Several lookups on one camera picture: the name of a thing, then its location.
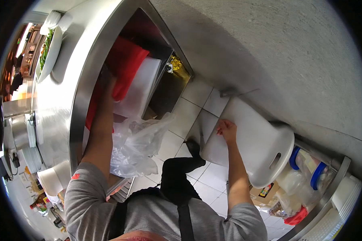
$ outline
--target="cardboard box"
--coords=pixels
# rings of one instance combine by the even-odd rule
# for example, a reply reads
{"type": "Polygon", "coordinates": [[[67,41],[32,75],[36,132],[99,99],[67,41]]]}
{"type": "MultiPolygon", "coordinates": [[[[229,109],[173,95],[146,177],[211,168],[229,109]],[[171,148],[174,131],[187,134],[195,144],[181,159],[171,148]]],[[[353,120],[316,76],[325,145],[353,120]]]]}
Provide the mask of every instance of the cardboard box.
{"type": "Polygon", "coordinates": [[[267,205],[275,195],[276,191],[279,189],[277,182],[273,182],[270,185],[262,189],[256,189],[250,186],[249,193],[254,205],[262,207],[267,205]]]}

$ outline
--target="gray long-sleeve shirt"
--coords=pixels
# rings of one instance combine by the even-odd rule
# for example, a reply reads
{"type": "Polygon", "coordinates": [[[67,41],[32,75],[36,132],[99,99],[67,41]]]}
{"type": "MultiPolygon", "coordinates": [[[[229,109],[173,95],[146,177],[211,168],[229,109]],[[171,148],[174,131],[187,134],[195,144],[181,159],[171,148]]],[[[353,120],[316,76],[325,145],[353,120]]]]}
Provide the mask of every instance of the gray long-sleeve shirt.
{"type": "MultiPolygon", "coordinates": [[[[90,163],[81,163],[73,177],[64,202],[70,239],[107,240],[108,224],[116,205],[106,202],[106,178],[90,163]]],[[[189,210],[196,241],[267,240],[263,219],[249,203],[234,206],[227,219],[195,198],[189,201],[189,210]]],[[[181,241],[177,206],[151,195],[136,197],[127,207],[125,233],[135,230],[150,231],[169,241],[181,241]]]]}

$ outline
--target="green vegetables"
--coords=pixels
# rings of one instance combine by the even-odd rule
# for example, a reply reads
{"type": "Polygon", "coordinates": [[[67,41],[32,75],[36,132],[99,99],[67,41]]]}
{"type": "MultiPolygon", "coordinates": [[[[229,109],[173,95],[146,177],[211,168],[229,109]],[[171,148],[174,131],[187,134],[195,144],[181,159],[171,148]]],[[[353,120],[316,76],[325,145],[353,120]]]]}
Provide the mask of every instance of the green vegetables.
{"type": "Polygon", "coordinates": [[[48,33],[47,38],[45,39],[44,44],[43,44],[42,54],[41,54],[41,56],[39,58],[40,74],[42,73],[44,63],[45,63],[45,59],[47,58],[47,54],[48,54],[48,51],[50,49],[50,45],[51,45],[52,36],[53,36],[54,31],[55,30],[50,29],[50,32],[48,33]]]}

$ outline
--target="person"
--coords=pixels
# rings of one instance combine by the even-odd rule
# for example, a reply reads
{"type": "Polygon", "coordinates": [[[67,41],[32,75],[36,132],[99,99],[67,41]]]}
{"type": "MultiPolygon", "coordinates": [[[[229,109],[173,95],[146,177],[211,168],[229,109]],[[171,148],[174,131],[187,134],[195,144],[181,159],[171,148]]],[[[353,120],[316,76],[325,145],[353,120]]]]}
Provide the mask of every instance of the person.
{"type": "Polygon", "coordinates": [[[17,75],[14,76],[11,87],[10,87],[10,94],[13,94],[15,90],[19,88],[20,85],[23,84],[23,76],[19,72],[17,75]]]}
{"type": "Polygon", "coordinates": [[[113,100],[106,88],[93,119],[81,163],[67,187],[66,227],[72,241],[266,241],[267,230],[249,194],[249,183],[236,144],[236,125],[219,120],[217,134],[228,146],[228,216],[219,216],[203,202],[186,173],[205,165],[197,142],[188,139],[190,158],[164,162],[160,188],[130,195],[124,203],[106,202],[113,147],[113,100]]]}

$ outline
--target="black shoe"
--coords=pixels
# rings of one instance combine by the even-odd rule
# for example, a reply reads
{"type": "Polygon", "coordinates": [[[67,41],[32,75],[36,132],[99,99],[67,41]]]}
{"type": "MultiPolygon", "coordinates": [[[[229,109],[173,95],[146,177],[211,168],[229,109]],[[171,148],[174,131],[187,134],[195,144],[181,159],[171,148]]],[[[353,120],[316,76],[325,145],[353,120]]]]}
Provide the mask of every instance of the black shoe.
{"type": "Polygon", "coordinates": [[[192,157],[201,159],[200,145],[192,137],[189,137],[186,141],[184,141],[184,143],[186,143],[192,157]]]}

